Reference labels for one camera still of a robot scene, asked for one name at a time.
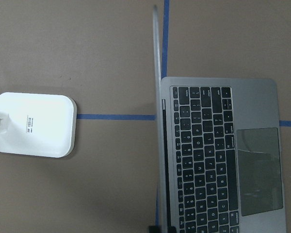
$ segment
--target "laptop keyboard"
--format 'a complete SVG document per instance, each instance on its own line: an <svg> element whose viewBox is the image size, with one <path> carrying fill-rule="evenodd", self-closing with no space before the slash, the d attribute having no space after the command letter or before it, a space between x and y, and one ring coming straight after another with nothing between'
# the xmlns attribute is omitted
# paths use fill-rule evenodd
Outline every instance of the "laptop keyboard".
<svg viewBox="0 0 291 233"><path fill-rule="evenodd" d="M180 233L239 233L230 87L172 87Z"/></svg>

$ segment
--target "laptop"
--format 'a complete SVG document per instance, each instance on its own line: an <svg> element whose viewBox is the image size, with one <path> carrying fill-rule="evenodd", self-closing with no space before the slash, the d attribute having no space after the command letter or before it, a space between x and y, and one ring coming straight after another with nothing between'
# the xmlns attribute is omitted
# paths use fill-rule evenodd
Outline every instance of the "laptop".
<svg viewBox="0 0 291 233"><path fill-rule="evenodd" d="M276 84L161 79L153 33L162 233L285 233Z"/></svg>

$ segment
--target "blue tape line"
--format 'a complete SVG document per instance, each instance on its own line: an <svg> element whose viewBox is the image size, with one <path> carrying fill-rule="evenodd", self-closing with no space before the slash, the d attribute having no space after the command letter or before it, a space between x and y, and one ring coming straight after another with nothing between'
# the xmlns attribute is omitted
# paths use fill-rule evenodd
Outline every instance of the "blue tape line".
<svg viewBox="0 0 291 233"><path fill-rule="evenodd" d="M169 25L169 0L164 0L162 78L167 76L168 25Z"/></svg>
<svg viewBox="0 0 291 233"><path fill-rule="evenodd" d="M291 127L291 121L290 120L280 120L279 125L281 127Z"/></svg>
<svg viewBox="0 0 291 233"><path fill-rule="evenodd" d="M77 119L85 119L85 120L155 120L155 115L77 114Z"/></svg>

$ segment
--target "black key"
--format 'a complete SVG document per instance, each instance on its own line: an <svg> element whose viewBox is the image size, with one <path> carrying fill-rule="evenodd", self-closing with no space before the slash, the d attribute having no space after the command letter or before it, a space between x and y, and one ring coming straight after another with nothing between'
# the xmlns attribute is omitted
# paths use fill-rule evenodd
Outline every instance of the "black key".
<svg viewBox="0 0 291 233"><path fill-rule="evenodd" d="M182 159L183 169L192 168L193 167L193 159L192 157L184 157Z"/></svg>
<svg viewBox="0 0 291 233"><path fill-rule="evenodd" d="M178 189L182 189L183 182L182 182L182 178L181 177L178 177L177 184L178 184Z"/></svg>
<svg viewBox="0 0 291 233"><path fill-rule="evenodd" d="M177 161L177 163L181 163L181 152L180 151L176 152L176 161Z"/></svg>
<svg viewBox="0 0 291 233"><path fill-rule="evenodd" d="M210 183L215 182L215 180L216 180L215 171L214 170L206 171L206 181Z"/></svg>
<svg viewBox="0 0 291 233"><path fill-rule="evenodd" d="M224 124L224 131L225 131L225 133L234 133L233 123L225 123Z"/></svg>
<svg viewBox="0 0 291 233"><path fill-rule="evenodd" d="M193 136L200 136L202 135L202 125L192 125L192 134Z"/></svg>
<svg viewBox="0 0 291 233"><path fill-rule="evenodd" d="M203 150L194 150L194 161L203 161L204 160L204 151Z"/></svg>
<svg viewBox="0 0 291 233"><path fill-rule="evenodd" d="M202 122L202 114L200 112L192 112L192 123L201 123Z"/></svg>
<svg viewBox="0 0 291 233"><path fill-rule="evenodd" d="M183 191L182 190L178 191L178 202L183 202Z"/></svg>
<svg viewBox="0 0 291 233"><path fill-rule="evenodd" d="M193 137L193 148L203 148L202 137Z"/></svg>
<svg viewBox="0 0 291 233"><path fill-rule="evenodd" d="M217 207L217 196L208 196L207 197L207 207L212 208L212 207Z"/></svg>
<svg viewBox="0 0 291 233"><path fill-rule="evenodd" d="M204 163L203 162L194 163L194 172L195 172L195 174L204 173L205 172Z"/></svg>
<svg viewBox="0 0 291 233"><path fill-rule="evenodd" d="M194 193L194 183L184 183L183 185L184 195L189 195Z"/></svg>
<svg viewBox="0 0 291 233"><path fill-rule="evenodd" d="M207 233L207 226L202 226L197 228L197 233Z"/></svg>
<svg viewBox="0 0 291 233"><path fill-rule="evenodd" d="M205 146L205 156L206 157L212 157L214 156L214 146Z"/></svg>
<svg viewBox="0 0 291 233"><path fill-rule="evenodd" d="M196 232L195 221L185 223L185 232L186 233L195 233Z"/></svg>
<svg viewBox="0 0 291 233"><path fill-rule="evenodd" d="M207 158L205 159L205 169L215 169L215 160L214 158Z"/></svg>
<svg viewBox="0 0 291 233"><path fill-rule="evenodd" d="M214 142L215 142L214 145L215 145L215 149L216 150L224 150L225 145L224 145L224 139L223 138L215 139Z"/></svg>
<svg viewBox="0 0 291 233"><path fill-rule="evenodd" d="M179 228L183 229L184 228L184 217L179 218Z"/></svg>
<svg viewBox="0 0 291 233"><path fill-rule="evenodd" d="M235 148L234 135L225 135L225 148L226 149Z"/></svg>
<svg viewBox="0 0 291 233"><path fill-rule="evenodd" d="M178 99L178 88L176 87L173 87L173 96L174 96L174 99Z"/></svg>
<svg viewBox="0 0 291 233"><path fill-rule="evenodd" d="M207 214L206 213L198 214L196 216L196 222L198 226L205 225L207 223Z"/></svg>
<svg viewBox="0 0 291 233"><path fill-rule="evenodd" d="M191 120L189 118L183 118L180 120L181 130L190 130L191 129Z"/></svg>
<svg viewBox="0 0 291 233"><path fill-rule="evenodd" d="M185 221L193 221L193 220L195 220L195 209L185 210Z"/></svg>
<svg viewBox="0 0 291 233"><path fill-rule="evenodd" d="M227 185L226 176L217 176L217 183L219 188L225 187Z"/></svg>
<svg viewBox="0 0 291 233"><path fill-rule="evenodd" d="M174 113L174 119L175 119L175 124L178 125L180 121L179 113Z"/></svg>
<svg viewBox="0 0 291 233"><path fill-rule="evenodd" d="M180 126L179 125L175 125L175 136L180 137Z"/></svg>
<svg viewBox="0 0 291 233"><path fill-rule="evenodd" d="M219 210L219 212L226 212L226 211L228 211L228 203L227 203L227 200L218 201L218 210Z"/></svg>
<svg viewBox="0 0 291 233"><path fill-rule="evenodd" d="M192 155L192 145L191 144L183 144L182 145L182 155Z"/></svg>
<svg viewBox="0 0 291 233"><path fill-rule="evenodd" d="M227 199L227 188L218 188L218 199Z"/></svg>
<svg viewBox="0 0 291 233"><path fill-rule="evenodd" d="M199 98L199 87L190 87L190 97L191 98Z"/></svg>
<svg viewBox="0 0 291 233"><path fill-rule="evenodd" d="M228 203L229 210L238 209L237 177L235 150L226 151L226 172L228 178Z"/></svg>
<svg viewBox="0 0 291 233"><path fill-rule="evenodd" d="M178 102L178 100L174 100L174 111L175 112L179 111L179 102Z"/></svg>
<svg viewBox="0 0 291 233"><path fill-rule="evenodd" d="M223 125L223 116L222 114L213 115L213 124L214 125Z"/></svg>
<svg viewBox="0 0 291 233"><path fill-rule="evenodd" d="M239 227L231 227L230 233L239 233Z"/></svg>
<svg viewBox="0 0 291 233"><path fill-rule="evenodd" d="M202 107L203 108L211 107L210 88L209 87L200 88L200 96L202 99Z"/></svg>
<svg viewBox="0 0 291 233"><path fill-rule="evenodd" d="M189 182L194 180L194 172L193 170L184 170L183 171L183 181Z"/></svg>
<svg viewBox="0 0 291 233"><path fill-rule="evenodd" d="M183 204L179 204L179 215L184 215L184 207Z"/></svg>
<svg viewBox="0 0 291 233"><path fill-rule="evenodd" d="M179 150L181 146L180 139L176 138L176 150Z"/></svg>
<svg viewBox="0 0 291 233"><path fill-rule="evenodd" d="M181 176L182 175L182 168L181 168L181 164L177 165L177 175Z"/></svg>
<svg viewBox="0 0 291 233"><path fill-rule="evenodd" d="M181 105L189 104L189 89L187 87L179 87L179 102Z"/></svg>
<svg viewBox="0 0 291 233"><path fill-rule="evenodd" d="M231 99L223 99L222 105L224 110L231 110L232 109L232 100Z"/></svg>
<svg viewBox="0 0 291 233"><path fill-rule="evenodd" d="M208 223L208 232L209 233L214 233L214 232L218 232L219 230L219 226L218 226L218 221L212 221Z"/></svg>
<svg viewBox="0 0 291 233"><path fill-rule="evenodd" d="M195 186L196 187L205 186L205 176L204 175L196 175L195 176Z"/></svg>
<svg viewBox="0 0 291 233"><path fill-rule="evenodd" d="M215 160L217 163L225 162L225 151L224 150L216 151Z"/></svg>
<svg viewBox="0 0 291 233"><path fill-rule="evenodd" d="M202 117L203 117L203 120L211 120L212 119L211 108L203 108Z"/></svg>
<svg viewBox="0 0 291 233"><path fill-rule="evenodd" d="M216 126L214 127L214 137L223 137L224 136L224 129L223 126Z"/></svg>
<svg viewBox="0 0 291 233"><path fill-rule="evenodd" d="M209 221L218 219L218 210L216 208L208 209L207 214L208 214Z"/></svg>
<svg viewBox="0 0 291 233"><path fill-rule="evenodd" d="M196 200L202 200L206 198L206 190L205 188L197 188L195 190L195 198Z"/></svg>
<svg viewBox="0 0 291 233"><path fill-rule="evenodd" d="M204 133L204 144L213 144L213 133Z"/></svg>
<svg viewBox="0 0 291 233"><path fill-rule="evenodd" d="M222 97L231 98L231 89L229 87L222 87Z"/></svg>
<svg viewBox="0 0 291 233"><path fill-rule="evenodd" d="M195 197L194 196L186 196L186 197L184 197L184 207L185 208L193 208L193 207L195 207Z"/></svg>
<svg viewBox="0 0 291 233"><path fill-rule="evenodd" d="M229 224L230 226L236 226L239 224L238 211L229 212Z"/></svg>
<svg viewBox="0 0 291 233"><path fill-rule="evenodd" d="M217 164L216 170L217 170L217 175L224 175L226 173L225 163Z"/></svg>
<svg viewBox="0 0 291 233"><path fill-rule="evenodd" d="M189 106L180 106L180 117L190 117L190 107Z"/></svg>
<svg viewBox="0 0 291 233"><path fill-rule="evenodd" d="M215 183L206 184L207 195L214 195L217 193L217 185Z"/></svg>
<svg viewBox="0 0 291 233"><path fill-rule="evenodd" d="M213 113L221 113L222 112L221 90L219 87L211 88L211 98Z"/></svg>
<svg viewBox="0 0 291 233"><path fill-rule="evenodd" d="M188 143L192 141L191 131L182 131L181 132L181 142Z"/></svg>
<svg viewBox="0 0 291 233"><path fill-rule="evenodd" d="M191 110L200 111L200 100L191 100Z"/></svg>
<svg viewBox="0 0 291 233"><path fill-rule="evenodd" d="M219 224L228 224L228 213L219 214Z"/></svg>
<svg viewBox="0 0 291 233"><path fill-rule="evenodd" d="M233 112L232 111L224 111L223 118L225 122L233 121Z"/></svg>
<svg viewBox="0 0 291 233"><path fill-rule="evenodd" d="M207 209L207 207L206 207L206 201L205 200L198 200L196 202L196 212L197 213L205 212L206 209Z"/></svg>
<svg viewBox="0 0 291 233"><path fill-rule="evenodd" d="M203 121L203 131L204 132L212 132L212 121L204 120Z"/></svg>

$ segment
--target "trackpad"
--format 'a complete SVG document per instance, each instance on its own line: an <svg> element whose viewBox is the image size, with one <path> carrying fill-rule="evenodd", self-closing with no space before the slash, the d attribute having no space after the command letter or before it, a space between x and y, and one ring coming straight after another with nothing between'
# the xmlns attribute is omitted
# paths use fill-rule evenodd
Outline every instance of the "trackpad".
<svg viewBox="0 0 291 233"><path fill-rule="evenodd" d="M281 209L277 128L237 130L242 216Z"/></svg>

